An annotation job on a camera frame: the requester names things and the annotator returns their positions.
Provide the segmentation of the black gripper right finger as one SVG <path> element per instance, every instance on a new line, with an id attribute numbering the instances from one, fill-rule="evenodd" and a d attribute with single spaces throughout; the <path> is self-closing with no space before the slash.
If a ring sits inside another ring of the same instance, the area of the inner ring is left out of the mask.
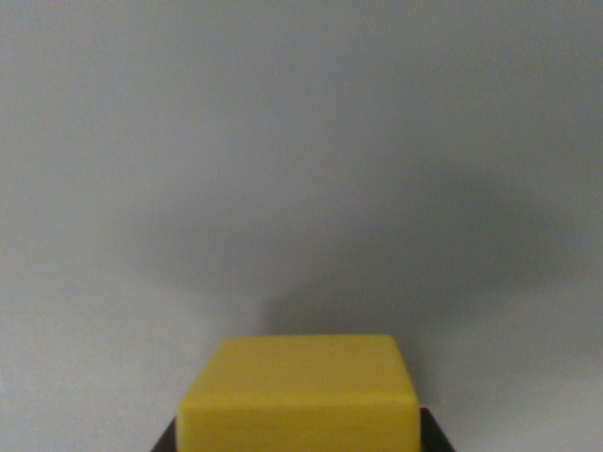
<path id="1" fill-rule="evenodd" d="M 420 451 L 421 452 L 455 452 L 456 449 L 447 435 L 440 428 L 431 411 L 420 408 Z"/>

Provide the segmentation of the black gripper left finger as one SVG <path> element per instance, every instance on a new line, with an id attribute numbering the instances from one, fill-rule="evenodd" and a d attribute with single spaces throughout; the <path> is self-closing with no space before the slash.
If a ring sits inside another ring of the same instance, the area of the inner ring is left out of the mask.
<path id="1" fill-rule="evenodd" d="M 167 425 L 151 452 L 176 452 L 176 420 L 172 419 Z"/>

